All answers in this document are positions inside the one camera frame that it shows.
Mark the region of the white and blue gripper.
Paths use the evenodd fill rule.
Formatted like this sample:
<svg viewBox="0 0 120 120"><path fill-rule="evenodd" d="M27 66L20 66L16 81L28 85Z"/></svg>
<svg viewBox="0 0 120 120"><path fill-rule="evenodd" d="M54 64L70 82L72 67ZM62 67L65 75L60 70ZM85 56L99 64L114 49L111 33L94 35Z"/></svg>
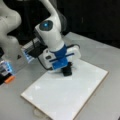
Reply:
<svg viewBox="0 0 120 120"><path fill-rule="evenodd" d="M64 68L69 62L73 62L81 57L80 46L72 44L64 46L61 50L56 52L50 52L46 48L40 55L42 64L48 70L58 70Z"/></svg>

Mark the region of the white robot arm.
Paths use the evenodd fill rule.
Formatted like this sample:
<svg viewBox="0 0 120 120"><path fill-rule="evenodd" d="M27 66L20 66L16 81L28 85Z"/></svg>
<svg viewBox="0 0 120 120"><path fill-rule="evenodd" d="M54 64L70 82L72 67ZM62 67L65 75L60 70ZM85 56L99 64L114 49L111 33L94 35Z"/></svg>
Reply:
<svg viewBox="0 0 120 120"><path fill-rule="evenodd" d="M78 45L67 46L62 37L62 22L59 13L50 0L40 0L50 12L50 17L35 27L36 37L47 48L42 56L44 65L52 70L62 69L81 57ZM3 0L0 0L0 42L6 47L13 45L8 33L16 29L21 23L20 15L10 9Z"/></svg>

